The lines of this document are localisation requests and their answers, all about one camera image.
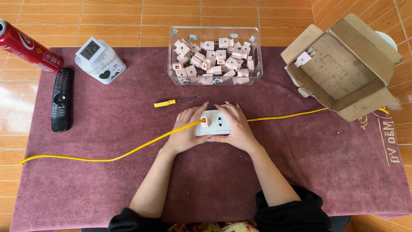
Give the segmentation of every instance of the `tv remote control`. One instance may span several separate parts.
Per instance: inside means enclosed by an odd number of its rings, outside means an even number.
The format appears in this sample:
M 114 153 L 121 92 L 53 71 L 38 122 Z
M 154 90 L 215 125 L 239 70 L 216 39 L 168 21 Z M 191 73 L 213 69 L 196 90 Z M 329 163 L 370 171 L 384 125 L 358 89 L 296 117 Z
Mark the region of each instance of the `tv remote control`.
M 51 130 L 53 132 L 70 129 L 69 91 L 73 76 L 74 72 L 71 68 L 61 68 L 57 71 L 51 99 Z

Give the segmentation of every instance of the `digital clock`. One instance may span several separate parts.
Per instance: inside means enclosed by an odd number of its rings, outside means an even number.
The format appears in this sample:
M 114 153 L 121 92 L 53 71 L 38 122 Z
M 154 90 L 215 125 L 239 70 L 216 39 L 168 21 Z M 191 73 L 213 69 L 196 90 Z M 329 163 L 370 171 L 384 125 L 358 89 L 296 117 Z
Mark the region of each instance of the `digital clock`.
M 76 56 L 80 57 L 88 64 L 92 64 L 105 47 L 97 41 L 93 36 L 76 52 Z

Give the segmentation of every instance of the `panda sticker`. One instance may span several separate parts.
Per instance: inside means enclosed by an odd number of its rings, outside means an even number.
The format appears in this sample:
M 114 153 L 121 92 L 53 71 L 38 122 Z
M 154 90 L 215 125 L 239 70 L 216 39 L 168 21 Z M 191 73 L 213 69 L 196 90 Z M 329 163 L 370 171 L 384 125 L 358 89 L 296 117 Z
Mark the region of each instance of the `panda sticker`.
M 211 81 L 210 83 L 212 83 L 212 84 L 220 84 L 220 83 L 222 83 L 223 82 L 223 80 L 221 79 L 221 78 L 216 78 L 216 79 L 214 79 L 213 81 Z

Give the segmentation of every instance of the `wall outlet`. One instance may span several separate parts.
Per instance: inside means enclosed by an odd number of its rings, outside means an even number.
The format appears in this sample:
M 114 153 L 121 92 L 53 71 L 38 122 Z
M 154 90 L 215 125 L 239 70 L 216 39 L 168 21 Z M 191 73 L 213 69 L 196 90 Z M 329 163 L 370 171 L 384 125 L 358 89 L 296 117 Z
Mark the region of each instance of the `wall outlet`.
M 228 135 L 231 128 L 225 115 L 220 110 L 206 110 L 202 116 L 207 116 L 210 126 L 203 127 L 200 123 L 196 125 L 196 137 L 203 135 Z

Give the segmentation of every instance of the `purple table mat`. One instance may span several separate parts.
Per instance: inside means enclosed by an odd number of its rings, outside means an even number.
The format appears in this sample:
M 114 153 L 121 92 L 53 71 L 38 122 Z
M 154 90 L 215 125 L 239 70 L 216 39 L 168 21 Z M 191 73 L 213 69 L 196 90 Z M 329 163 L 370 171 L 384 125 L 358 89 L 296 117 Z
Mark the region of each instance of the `purple table mat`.
M 263 47 L 264 75 L 250 86 L 176 86 L 167 76 L 167 48 L 114 48 L 127 70 L 104 85 L 75 63 L 79 48 L 53 48 L 75 71 L 73 126 L 54 133 L 50 105 L 55 73 L 41 72 L 26 157 L 61 154 L 110 159 L 173 127 L 179 112 L 209 101 L 239 103 L 247 118 L 323 108 L 303 98 L 284 70 L 283 47 Z M 154 108 L 165 99 L 201 98 Z M 346 122 L 321 111 L 249 123 L 290 183 L 323 198 L 329 215 L 412 213 L 412 199 L 393 122 L 382 111 Z M 149 171 L 162 139 L 113 162 L 41 158 L 24 164 L 11 231 L 107 227 L 127 207 Z M 260 191 L 250 157 L 223 143 L 205 143 L 173 164 L 162 220 L 168 223 L 252 219 Z

